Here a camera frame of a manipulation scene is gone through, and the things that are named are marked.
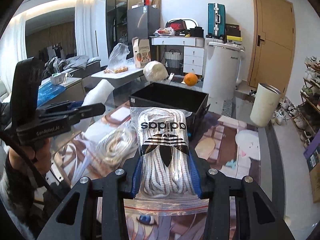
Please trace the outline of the left hand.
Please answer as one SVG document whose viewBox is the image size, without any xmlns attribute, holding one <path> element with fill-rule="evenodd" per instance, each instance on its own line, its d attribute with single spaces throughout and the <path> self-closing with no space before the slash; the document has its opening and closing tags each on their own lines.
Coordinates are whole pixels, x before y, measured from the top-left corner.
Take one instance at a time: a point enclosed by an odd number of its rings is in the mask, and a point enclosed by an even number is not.
<svg viewBox="0 0 320 240">
<path fill-rule="evenodd" d="M 21 147 L 21 149 L 24 150 L 24 152 L 30 160 L 37 159 L 37 162 L 34 163 L 34 166 L 42 175 L 45 175 L 50 170 L 52 165 L 52 155 L 50 153 L 50 147 L 50 139 L 45 139 L 44 145 L 37 151 L 34 151 L 29 146 Z M 18 170 L 23 174 L 27 175 L 27 171 L 29 170 L 28 165 L 12 148 L 9 148 L 9 162 L 13 169 Z"/>
</svg>

